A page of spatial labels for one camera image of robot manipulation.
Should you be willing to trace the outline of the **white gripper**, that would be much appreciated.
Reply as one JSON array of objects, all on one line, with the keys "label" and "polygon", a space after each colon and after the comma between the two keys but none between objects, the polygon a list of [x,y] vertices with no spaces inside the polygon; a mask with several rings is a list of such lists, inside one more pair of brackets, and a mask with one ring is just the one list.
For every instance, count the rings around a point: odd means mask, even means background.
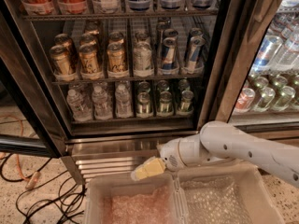
[{"label": "white gripper", "polygon": [[139,181],[170,171],[187,167],[208,165],[215,158],[203,147],[199,137],[181,137],[158,147],[160,158],[151,157],[131,172],[131,178]]}]

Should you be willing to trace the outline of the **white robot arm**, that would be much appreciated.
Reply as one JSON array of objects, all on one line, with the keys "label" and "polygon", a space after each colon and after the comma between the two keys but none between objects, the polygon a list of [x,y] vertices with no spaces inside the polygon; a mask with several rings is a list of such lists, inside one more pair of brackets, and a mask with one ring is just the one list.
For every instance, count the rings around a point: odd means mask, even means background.
[{"label": "white robot arm", "polygon": [[210,166],[229,159],[248,161],[299,187],[299,148],[258,138],[235,126],[210,121],[200,133],[173,139],[131,172],[134,181],[192,166]]}]

